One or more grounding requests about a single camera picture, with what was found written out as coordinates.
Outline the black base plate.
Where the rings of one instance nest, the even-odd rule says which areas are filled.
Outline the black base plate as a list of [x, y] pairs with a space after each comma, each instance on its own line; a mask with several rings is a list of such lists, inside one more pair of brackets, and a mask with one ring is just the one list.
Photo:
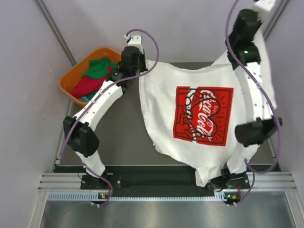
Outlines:
[[[126, 190], [129, 187], [168, 187], [168, 186], [183, 186], [183, 187], [197, 187], [196, 178], [193, 173], [177, 174], [177, 173], [106, 173], [102, 176], [109, 181], [114, 190]], [[248, 176], [239, 179], [229, 180], [224, 182], [220, 177], [215, 178], [209, 183], [205, 189], [209, 190], [212, 187], [216, 189], [248, 189], [249, 180]], [[108, 184], [99, 179], [94, 178], [88, 174], [83, 175], [81, 178], [80, 189], [82, 190], [101, 190], [107, 189]]]

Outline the right corner frame post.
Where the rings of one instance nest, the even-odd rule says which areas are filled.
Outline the right corner frame post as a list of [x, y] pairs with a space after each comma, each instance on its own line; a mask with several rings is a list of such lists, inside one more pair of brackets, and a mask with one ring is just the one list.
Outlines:
[[276, 23], [278, 22], [280, 16], [283, 14], [289, 2], [290, 0], [275, 1], [274, 7], [270, 10], [266, 20], [261, 26], [263, 37], [265, 40], [267, 40], [267, 38], [271, 34], [273, 28], [275, 27]]

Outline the orange plastic basket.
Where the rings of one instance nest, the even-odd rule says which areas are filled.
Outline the orange plastic basket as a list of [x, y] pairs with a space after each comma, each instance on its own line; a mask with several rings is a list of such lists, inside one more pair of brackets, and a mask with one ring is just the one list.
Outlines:
[[86, 106], [87, 103], [76, 99], [74, 96], [72, 96], [72, 92], [75, 86], [81, 80], [82, 74], [89, 69], [89, 61], [103, 57], [107, 57], [111, 61], [117, 63], [121, 60], [121, 53], [109, 47], [96, 49], [77, 63], [74, 67], [72, 67], [67, 73], [65, 73], [59, 81], [59, 88], [80, 107]]

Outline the corner frame post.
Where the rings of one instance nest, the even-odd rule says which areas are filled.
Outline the corner frame post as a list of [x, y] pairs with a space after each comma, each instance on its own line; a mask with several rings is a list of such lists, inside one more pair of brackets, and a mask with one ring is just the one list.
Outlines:
[[273, 28], [275, 27], [276, 23], [278, 22], [280, 16], [283, 14], [289, 2], [290, 0], [275, 1], [274, 7], [270, 10], [266, 20], [261, 26], [263, 37], [265, 40], [267, 40], [267, 38], [271, 34]]
[[52, 15], [50, 14], [47, 6], [45, 5], [43, 0], [34, 0], [35, 4], [41, 11], [43, 17], [45, 18], [47, 24], [49, 25], [50, 29], [52, 30], [53, 34], [55, 35], [57, 41], [59, 42], [61, 48], [63, 49], [66, 57], [68, 58], [69, 62], [72, 64], [72, 66], [76, 65], [76, 60], [73, 57], [64, 37], [62, 36], [58, 26], [56, 25]]

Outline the light blue t-shirt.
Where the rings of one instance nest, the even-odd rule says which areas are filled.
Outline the light blue t-shirt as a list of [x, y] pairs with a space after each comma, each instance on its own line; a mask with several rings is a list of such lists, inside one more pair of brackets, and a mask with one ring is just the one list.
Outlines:
[[90, 102], [90, 99], [88, 99], [86, 96], [83, 96], [83, 97], [79, 98], [79, 101], [88, 103], [88, 102]]

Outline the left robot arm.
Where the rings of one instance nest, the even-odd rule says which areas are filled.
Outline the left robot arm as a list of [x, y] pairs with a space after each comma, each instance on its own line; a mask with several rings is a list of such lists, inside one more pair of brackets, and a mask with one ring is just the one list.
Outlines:
[[100, 141], [95, 129], [106, 111], [133, 84], [135, 77], [145, 71], [144, 49], [127, 46], [118, 62], [107, 57], [89, 61], [89, 69], [72, 93], [75, 98], [86, 97], [89, 101], [82, 111], [65, 117], [65, 139], [81, 159], [97, 188], [105, 187], [108, 177], [103, 174], [105, 166], [97, 151]]

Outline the aluminium frame rail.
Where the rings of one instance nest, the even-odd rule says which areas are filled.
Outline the aluminium frame rail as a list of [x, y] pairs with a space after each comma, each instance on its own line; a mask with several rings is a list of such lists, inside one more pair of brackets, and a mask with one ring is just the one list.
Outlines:
[[[79, 190], [80, 176], [76, 173], [45, 173], [38, 188], [40, 190]], [[294, 191], [297, 190], [290, 172], [269, 172], [256, 174], [252, 191]]]

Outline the green t-shirt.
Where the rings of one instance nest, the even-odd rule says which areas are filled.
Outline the green t-shirt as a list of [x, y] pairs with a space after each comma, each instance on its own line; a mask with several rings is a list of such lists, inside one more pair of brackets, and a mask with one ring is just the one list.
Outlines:
[[117, 63], [107, 57], [93, 59], [89, 61], [89, 69], [81, 77], [88, 76], [92, 79], [100, 79], [115, 68], [117, 68]]

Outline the left corner frame post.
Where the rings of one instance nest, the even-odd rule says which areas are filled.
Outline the left corner frame post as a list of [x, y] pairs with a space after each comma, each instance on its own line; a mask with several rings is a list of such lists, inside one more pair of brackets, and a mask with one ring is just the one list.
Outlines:
[[41, 11], [43, 17], [45, 18], [47, 24], [49, 25], [50, 29], [52, 30], [53, 34], [55, 35], [57, 41], [59, 42], [61, 48], [63, 49], [66, 57], [68, 58], [69, 62], [72, 64], [72, 66], [76, 65], [76, 60], [73, 57], [64, 37], [62, 36], [58, 26], [56, 25], [52, 15], [50, 14], [47, 6], [45, 5], [43, 0], [34, 0], [35, 4]]

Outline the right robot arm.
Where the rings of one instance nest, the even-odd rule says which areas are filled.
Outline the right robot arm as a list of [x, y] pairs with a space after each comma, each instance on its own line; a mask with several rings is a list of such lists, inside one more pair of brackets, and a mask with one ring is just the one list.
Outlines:
[[245, 102], [246, 121], [234, 127], [234, 135], [240, 148], [221, 169], [222, 183], [227, 188], [238, 184], [252, 157], [249, 149], [261, 145], [275, 132], [281, 132], [282, 119], [275, 114], [275, 99], [267, 92], [273, 92], [268, 56], [260, 26], [268, 10], [255, 7], [242, 9], [231, 32], [226, 31], [227, 52], [214, 64], [231, 64], [241, 86]]

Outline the white t-shirt red print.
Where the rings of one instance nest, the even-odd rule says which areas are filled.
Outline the white t-shirt red print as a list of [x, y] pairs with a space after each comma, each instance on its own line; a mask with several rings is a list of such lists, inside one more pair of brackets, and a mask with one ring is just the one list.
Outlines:
[[156, 151], [193, 167], [200, 187], [219, 177], [224, 166], [231, 173], [245, 172], [258, 146], [241, 145], [235, 127], [255, 120], [256, 102], [227, 54], [198, 70], [146, 64], [152, 71], [139, 79], [140, 103]]

